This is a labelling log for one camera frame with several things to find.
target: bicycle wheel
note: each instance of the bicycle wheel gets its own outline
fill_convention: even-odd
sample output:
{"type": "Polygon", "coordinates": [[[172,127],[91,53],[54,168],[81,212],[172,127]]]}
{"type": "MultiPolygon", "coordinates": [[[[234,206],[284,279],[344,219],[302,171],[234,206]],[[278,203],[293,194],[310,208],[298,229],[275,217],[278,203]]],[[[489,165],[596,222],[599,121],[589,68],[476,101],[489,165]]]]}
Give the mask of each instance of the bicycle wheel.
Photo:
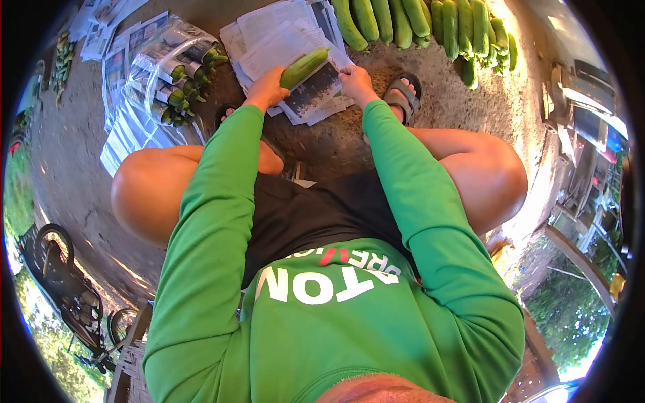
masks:
{"type": "Polygon", "coordinates": [[[122,340],[125,340],[136,317],[137,311],[131,308],[125,308],[114,313],[110,320],[110,331],[108,332],[112,344],[116,346],[122,340]]]}
{"type": "Polygon", "coordinates": [[[58,224],[46,224],[36,235],[34,241],[34,261],[42,271],[45,263],[45,247],[49,241],[58,243],[61,247],[61,258],[65,265],[71,270],[74,267],[74,244],[70,234],[58,224]]]}

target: red object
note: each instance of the red object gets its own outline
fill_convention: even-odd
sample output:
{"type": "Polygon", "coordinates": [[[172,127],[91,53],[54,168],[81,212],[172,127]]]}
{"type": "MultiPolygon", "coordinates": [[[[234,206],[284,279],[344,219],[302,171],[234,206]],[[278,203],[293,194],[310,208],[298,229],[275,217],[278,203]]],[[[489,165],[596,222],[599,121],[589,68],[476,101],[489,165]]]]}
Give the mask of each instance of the red object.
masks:
{"type": "Polygon", "coordinates": [[[18,148],[20,148],[20,143],[14,143],[11,147],[9,147],[9,155],[13,157],[14,153],[18,151],[18,148]]]}

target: grass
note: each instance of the grass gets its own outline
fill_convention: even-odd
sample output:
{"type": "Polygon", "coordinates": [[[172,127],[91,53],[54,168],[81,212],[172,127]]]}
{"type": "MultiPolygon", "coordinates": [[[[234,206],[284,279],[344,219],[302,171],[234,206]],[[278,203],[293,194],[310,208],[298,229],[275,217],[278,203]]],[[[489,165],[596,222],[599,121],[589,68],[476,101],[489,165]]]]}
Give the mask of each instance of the grass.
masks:
{"type": "Polygon", "coordinates": [[[29,149],[24,144],[7,159],[3,197],[6,234],[19,237],[34,223],[34,187],[29,170],[29,149]]]}

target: green foliage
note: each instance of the green foliage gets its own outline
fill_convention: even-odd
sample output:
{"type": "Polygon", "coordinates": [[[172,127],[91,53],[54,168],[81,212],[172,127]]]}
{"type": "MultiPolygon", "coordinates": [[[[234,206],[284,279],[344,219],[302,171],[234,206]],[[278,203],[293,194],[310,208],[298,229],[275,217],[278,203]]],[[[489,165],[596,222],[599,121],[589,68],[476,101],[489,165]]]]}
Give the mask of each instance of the green foliage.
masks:
{"type": "MultiPolygon", "coordinates": [[[[617,231],[610,233],[614,245],[618,238],[617,231]]],[[[618,260],[606,242],[597,237],[590,255],[610,280],[618,260]]],[[[560,254],[551,265],[579,273],[564,254],[560,254]]],[[[609,324],[610,314],[591,284],[557,271],[551,271],[525,302],[547,346],[555,350],[553,361],[560,372],[576,366],[580,359],[586,357],[593,343],[604,336],[609,324]]]]}
{"type": "Polygon", "coordinates": [[[25,322],[63,390],[75,402],[102,402],[103,388],[112,382],[112,378],[74,360],[72,354],[75,352],[88,355],[88,350],[80,342],[74,342],[67,352],[72,332],[57,315],[48,314],[48,304],[26,268],[14,277],[14,285],[25,322]]]}
{"type": "Polygon", "coordinates": [[[3,197],[5,231],[10,237],[19,237],[34,223],[34,188],[25,145],[21,145],[7,160],[3,197]]]}

